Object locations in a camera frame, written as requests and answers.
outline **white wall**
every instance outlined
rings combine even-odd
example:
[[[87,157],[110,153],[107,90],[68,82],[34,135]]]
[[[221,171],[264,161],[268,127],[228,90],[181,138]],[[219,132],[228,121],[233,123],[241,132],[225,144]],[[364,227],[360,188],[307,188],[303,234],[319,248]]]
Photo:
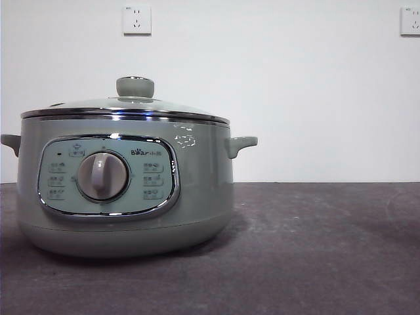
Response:
[[[398,34],[400,6],[420,1],[147,0],[152,36],[123,37],[133,3],[3,0],[1,132],[138,74],[259,136],[236,181],[420,180],[420,38]],[[1,180],[16,170],[2,146]]]

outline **white dial knob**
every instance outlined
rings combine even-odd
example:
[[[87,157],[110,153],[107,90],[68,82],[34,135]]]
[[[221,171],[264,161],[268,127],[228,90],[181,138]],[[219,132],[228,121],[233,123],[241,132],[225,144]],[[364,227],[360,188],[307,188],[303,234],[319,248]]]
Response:
[[[116,155],[99,152],[86,157],[77,170],[77,185],[89,198],[108,200],[126,187],[128,170]]]

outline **electrical socket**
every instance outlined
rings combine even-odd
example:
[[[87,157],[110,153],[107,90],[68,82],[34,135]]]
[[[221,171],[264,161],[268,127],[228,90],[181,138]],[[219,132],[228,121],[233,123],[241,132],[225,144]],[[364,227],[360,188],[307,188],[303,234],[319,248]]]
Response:
[[[152,34],[152,14],[148,5],[127,5],[123,8],[124,35]]]
[[[401,8],[401,35],[420,35],[420,7]]]

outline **chrome trim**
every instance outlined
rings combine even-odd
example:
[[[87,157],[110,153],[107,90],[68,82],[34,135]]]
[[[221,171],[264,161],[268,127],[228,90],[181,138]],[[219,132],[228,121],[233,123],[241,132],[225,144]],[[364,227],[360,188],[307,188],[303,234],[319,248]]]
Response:
[[[37,116],[26,119],[35,119],[39,121],[47,120],[65,120],[65,119],[103,119],[103,120],[139,120],[139,121],[164,121],[170,123],[197,123],[200,125],[212,125],[224,128],[230,128],[225,123],[217,123],[214,121],[200,120],[200,119],[183,119],[183,118],[168,118],[168,117],[150,117],[140,115],[54,115],[54,116]]]
[[[22,119],[38,116],[61,116],[61,115],[119,115],[119,116],[146,116],[146,117],[167,117],[185,118],[191,120],[214,121],[229,125],[229,120],[223,117],[194,114],[186,112],[171,112],[168,110],[141,110],[141,109],[111,109],[111,108],[45,108],[43,110],[30,110],[20,115]]]
[[[39,177],[41,176],[41,164],[44,158],[45,148],[54,142],[66,141],[66,140],[86,140],[86,139],[92,139],[92,138],[109,138],[112,140],[134,140],[134,141],[142,141],[142,142],[152,141],[152,142],[162,145],[169,155],[169,162],[171,164],[171,173],[172,173],[172,179],[173,179],[172,190],[169,193],[169,196],[167,197],[167,199],[165,199],[163,202],[161,202],[159,205],[155,207],[141,210],[141,211],[132,211],[128,213],[97,213],[97,214],[69,213],[69,212],[61,211],[59,209],[55,209],[54,207],[49,206],[44,201],[44,199],[42,198],[41,192],[39,191]],[[112,222],[112,221],[120,222],[124,220],[135,220],[135,219],[145,219],[145,218],[155,217],[170,210],[170,208],[174,206],[174,204],[177,202],[179,198],[180,177],[179,177],[177,155],[173,147],[166,140],[163,140],[162,138],[156,138],[156,137],[150,137],[150,136],[119,135],[118,138],[112,138],[111,135],[61,136],[51,141],[48,141],[48,143],[44,146],[42,150],[41,160],[39,162],[38,179],[37,179],[37,194],[38,194],[39,202],[41,203],[42,208],[45,209],[47,213],[56,215],[62,219],[75,219],[78,221],[82,220],[83,222]]]

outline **gray countertop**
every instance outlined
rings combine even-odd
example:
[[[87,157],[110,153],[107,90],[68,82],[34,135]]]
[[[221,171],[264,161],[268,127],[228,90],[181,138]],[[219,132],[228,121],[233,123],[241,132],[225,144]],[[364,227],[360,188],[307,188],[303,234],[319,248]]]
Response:
[[[420,183],[235,184],[214,239],[133,259],[32,246],[1,185],[1,313],[420,314]]]

